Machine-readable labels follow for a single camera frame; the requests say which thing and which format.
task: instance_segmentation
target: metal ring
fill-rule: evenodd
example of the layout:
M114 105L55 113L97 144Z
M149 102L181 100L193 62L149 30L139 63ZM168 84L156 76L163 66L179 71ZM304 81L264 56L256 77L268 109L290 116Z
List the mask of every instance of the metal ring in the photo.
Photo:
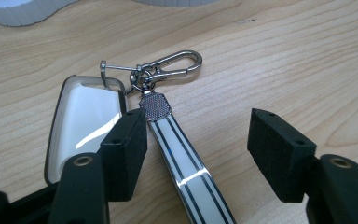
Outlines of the metal ring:
M75 166L85 166L90 163L92 163L92 157L90 157L90 156L83 156L83 157L79 157L76 160L74 160Z
M131 83L131 85L132 85L132 90L133 89L136 89L137 91L140 91L140 92L145 92L145 90L142 88L142 86L141 87L139 87L139 79L140 79L140 77L142 76L142 75L147 75L147 77L151 77L152 76L152 74L149 72L149 71L147 71L147 70L144 70L143 71L143 73L141 74L141 75L138 75L138 72L137 71L133 71L133 72L131 72L131 74L130 74L130 83ZM153 90L154 88L155 88L155 85L156 85L156 83L155 82L152 82L152 83L142 83L141 85L148 85L148 91L151 91L151 90Z
M337 167L340 167L340 168L344 168L344 169L351 169L352 168L352 165L349 162L347 162L345 160L342 160L341 158L338 158L338 157L331 158L329 161L333 165L335 165Z

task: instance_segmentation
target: metal snap hook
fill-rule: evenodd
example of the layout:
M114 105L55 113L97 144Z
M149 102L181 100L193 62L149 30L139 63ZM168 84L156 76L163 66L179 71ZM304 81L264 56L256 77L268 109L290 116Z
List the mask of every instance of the metal snap hook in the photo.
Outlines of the metal snap hook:
M184 69L177 69L172 71L165 71L162 67L175 63L184 58L194 60L194 64ZM144 63L142 65L136 65L136 68L122 67L115 65L106 65L106 61L101 61L101 79L103 85L110 90L109 85L106 82L106 68L127 70L131 71L130 83L131 87L126 89L126 93L130 94L133 90L140 92L152 91L155 87L155 83L166 78L185 77L186 75L193 73L200 69L202 64L202 57L194 50L181 50L167 57L153 61L152 63Z
M175 63L184 58L194 60L194 64L185 69L165 71L162 67L171 63ZM194 50L181 50L167 57L153 61L152 63L144 63L141 65L142 71L149 71L150 76L145 79L145 83L154 83L166 78L185 77L186 75L197 71L202 64L202 57Z

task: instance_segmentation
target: wooden table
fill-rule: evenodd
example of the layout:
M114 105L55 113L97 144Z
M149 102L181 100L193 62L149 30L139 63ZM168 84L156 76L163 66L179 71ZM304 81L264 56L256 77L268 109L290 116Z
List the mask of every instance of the wooden table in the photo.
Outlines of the wooden table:
M203 56L195 77L157 84L238 223L307 223L305 201L281 203L246 143L253 107L358 162L358 1L220 0L166 8L82 0L38 24L0 26L0 190L13 202L46 186L48 133L63 81L98 76L100 60L147 63L181 49ZM128 73L109 71L129 85ZM130 98L136 108L139 94ZM133 199L112 223L187 223L158 145Z

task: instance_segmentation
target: transparent plastic case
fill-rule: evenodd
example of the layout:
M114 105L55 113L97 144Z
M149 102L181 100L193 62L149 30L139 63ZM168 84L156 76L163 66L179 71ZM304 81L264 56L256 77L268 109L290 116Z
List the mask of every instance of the transparent plastic case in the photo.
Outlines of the transparent plastic case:
M112 90L103 87L100 77L71 76L64 81L48 140L45 178L49 184L60 180L69 158L96 152L127 111L123 84L106 80Z

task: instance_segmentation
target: white strap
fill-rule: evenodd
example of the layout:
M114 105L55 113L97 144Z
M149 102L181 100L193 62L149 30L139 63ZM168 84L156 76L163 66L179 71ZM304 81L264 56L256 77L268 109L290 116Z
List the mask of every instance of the white strap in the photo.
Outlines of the white strap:
M149 121L192 223L235 223L228 206L173 115Z

